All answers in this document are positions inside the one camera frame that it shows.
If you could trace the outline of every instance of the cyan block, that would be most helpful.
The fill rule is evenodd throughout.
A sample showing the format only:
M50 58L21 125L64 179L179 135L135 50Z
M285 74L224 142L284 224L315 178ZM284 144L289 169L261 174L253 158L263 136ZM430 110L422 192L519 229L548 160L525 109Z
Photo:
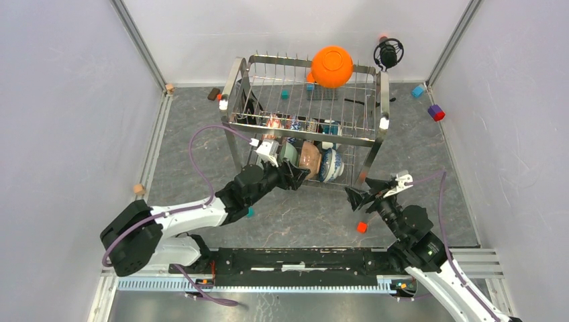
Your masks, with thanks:
M419 85L411 91L411 94L413 97L418 98L423 94L424 91L425 89L421 85Z

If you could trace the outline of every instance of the stainless steel dish rack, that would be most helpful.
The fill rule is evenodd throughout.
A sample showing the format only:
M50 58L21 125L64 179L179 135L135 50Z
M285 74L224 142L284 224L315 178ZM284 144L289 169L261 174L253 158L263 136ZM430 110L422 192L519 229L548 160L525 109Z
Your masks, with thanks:
M389 127L389 76L356 63L352 78L344 86L324 89L306 81L311 64L308 58L298 56L255 54L249 61L236 58L219 102L221 122L230 128L254 133L259 139L272 135L295 138L297 142L341 144L338 152L345 164L344 173L333 184L361 186ZM281 96L283 91L288 95ZM287 124L292 115L301 123L300 130L264 125L271 117ZM308 130L329 126L326 120L337 121L341 135ZM225 134L236 170L240 171L243 165L235 137L229 131ZM356 146L369 148L359 170L355 167ZM296 143L295 147L300 153L301 144ZM255 159L251 149L247 163L254 163Z

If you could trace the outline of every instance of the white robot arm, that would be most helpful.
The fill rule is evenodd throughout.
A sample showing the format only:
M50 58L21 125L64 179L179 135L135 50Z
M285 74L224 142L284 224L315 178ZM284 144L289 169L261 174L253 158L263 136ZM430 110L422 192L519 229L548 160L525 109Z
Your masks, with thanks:
M129 205L101 234L106 248L137 221L160 216L123 238L112 250L110 258L117 275L130 275L147 265L177 263L189 267L203 262L209 249L199 236L176 236L201 227L232 223L246 215L249 206L274 187L296 190L307 175L306 170L286 161L275 166L273 159L264 159L267 161L264 169L245 167L208 205L204 205L207 199L168 207L150 208L144 201ZM433 223L426 209L419 206L403 209L397 203L397 194L413 186L411 175L400 172L391 180L366 182L371 187L368 192L346 189L348 200L354 210L372 203L367 212L378 211L397 237L387 252L392 267L417 279L457 321L521 321L500 312L466 277L442 241L431 232Z

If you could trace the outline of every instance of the purple block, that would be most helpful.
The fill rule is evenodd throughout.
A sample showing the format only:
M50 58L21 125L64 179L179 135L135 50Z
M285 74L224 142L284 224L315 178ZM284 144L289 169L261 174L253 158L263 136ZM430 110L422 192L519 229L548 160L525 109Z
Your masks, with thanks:
M439 105L433 105L429 107L428 111L431 117L435 117L435 115L442 112L443 110L439 107Z

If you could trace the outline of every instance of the red block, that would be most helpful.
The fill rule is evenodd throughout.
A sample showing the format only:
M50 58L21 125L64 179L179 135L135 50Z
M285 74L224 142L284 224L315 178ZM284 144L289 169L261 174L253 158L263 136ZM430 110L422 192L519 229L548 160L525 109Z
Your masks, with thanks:
M360 233L365 233L367 230L368 230L368 224L367 223L360 222L358 224L358 231Z
M441 111L439 113L436 113L435 116L433 116L433 119L435 120L435 122L438 122L444 118L444 115L445 113Z

